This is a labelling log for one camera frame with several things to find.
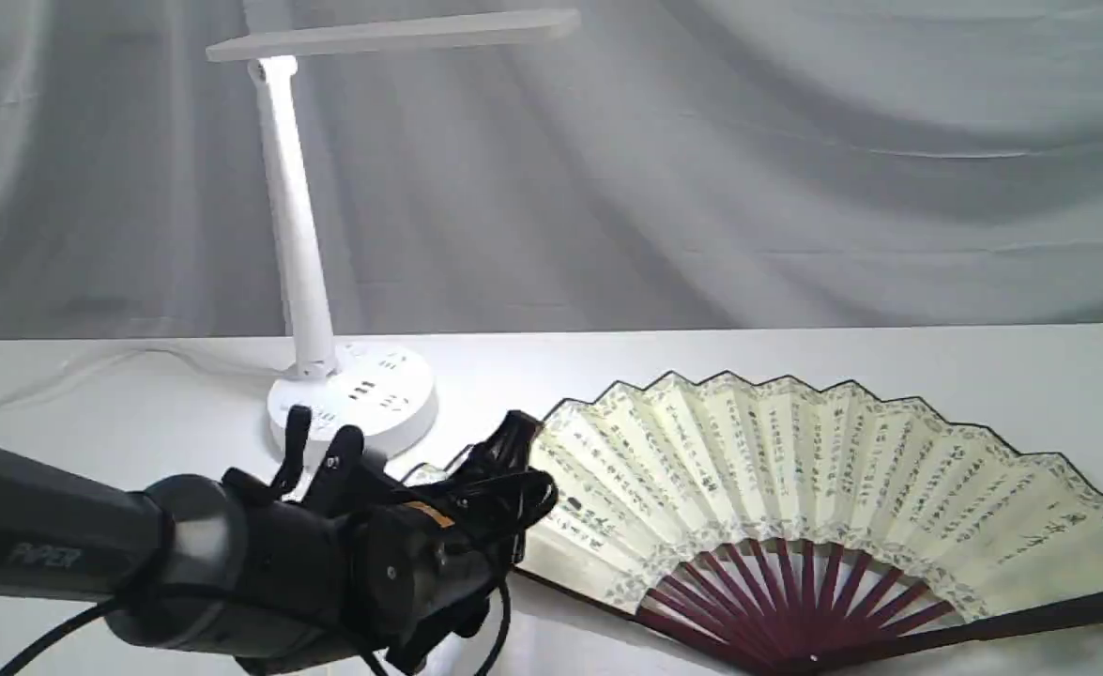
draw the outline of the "white desk lamp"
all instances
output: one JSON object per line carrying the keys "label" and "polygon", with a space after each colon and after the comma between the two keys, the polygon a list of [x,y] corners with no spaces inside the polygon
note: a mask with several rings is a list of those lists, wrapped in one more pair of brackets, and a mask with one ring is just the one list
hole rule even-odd
{"label": "white desk lamp", "polygon": [[313,410],[307,466],[320,462],[344,425],[362,428],[370,452],[395,457],[426,436],[438,398],[430,365],[415,352],[376,342],[335,344],[293,109],[297,56],[537,42],[563,37],[577,25],[577,10],[492,12],[259,33],[205,51],[208,61],[250,61],[258,90],[280,278],[297,344],[297,364],[268,394],[268,418],[277,444],[283,444],[289,408],[303,404]]}

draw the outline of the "white backdrop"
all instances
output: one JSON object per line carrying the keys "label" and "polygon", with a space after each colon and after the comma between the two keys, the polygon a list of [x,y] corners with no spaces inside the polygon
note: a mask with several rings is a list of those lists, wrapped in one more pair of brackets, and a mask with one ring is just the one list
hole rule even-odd
{"label": "white backdrop", "polygon": [[[280,333],[207,43],[570,0],[0,1],[0,337]],[[314,57],[342,332],[1103,320],[1103,0],[589,0]]]}

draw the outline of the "black object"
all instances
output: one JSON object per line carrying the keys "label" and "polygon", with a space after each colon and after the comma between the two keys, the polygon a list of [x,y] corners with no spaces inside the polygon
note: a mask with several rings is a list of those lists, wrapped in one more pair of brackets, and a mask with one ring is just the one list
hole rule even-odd
{"label": "black object", "polygon": [[310,419],[290,411],[270,484],[229,470],[127,493],[0,449],[0,595],[108,603],[84,622],[108,615],[122,641],[234,655],[254,675],[365,648],[414,673],[449,633],[478,632],[526,527],[555,505],[550,475],[526,466],[539,423],[510,412],[456,474],[411,489],[345,427],[306,496],[282,502]]}

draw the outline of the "folding fan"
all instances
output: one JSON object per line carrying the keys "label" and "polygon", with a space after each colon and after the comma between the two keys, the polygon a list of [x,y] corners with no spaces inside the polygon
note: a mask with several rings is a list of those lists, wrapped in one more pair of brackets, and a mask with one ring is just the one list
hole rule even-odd
{"label": "folding fan", "polygon": [[668,373],[560,403],[531,465],[522,572],[749,673],[1103,622],[1103,495],[919,398]]}

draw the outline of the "lamp base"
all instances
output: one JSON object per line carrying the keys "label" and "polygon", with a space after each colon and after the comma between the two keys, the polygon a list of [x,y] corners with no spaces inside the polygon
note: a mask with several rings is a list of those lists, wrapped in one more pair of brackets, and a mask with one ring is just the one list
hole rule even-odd
{"label": "lamp base", "polygon": [[417,444],[438,415],[430,364],[407,347],[389,343],[349,343],[335,347],[338,368],[324,379],[281,377],[268,393],[268,418],[276,444],[283,448],[288,410],[313,411],[306,444],[306,469],[313,471],[338,429],[363,430],[365,452],[387,461]]}

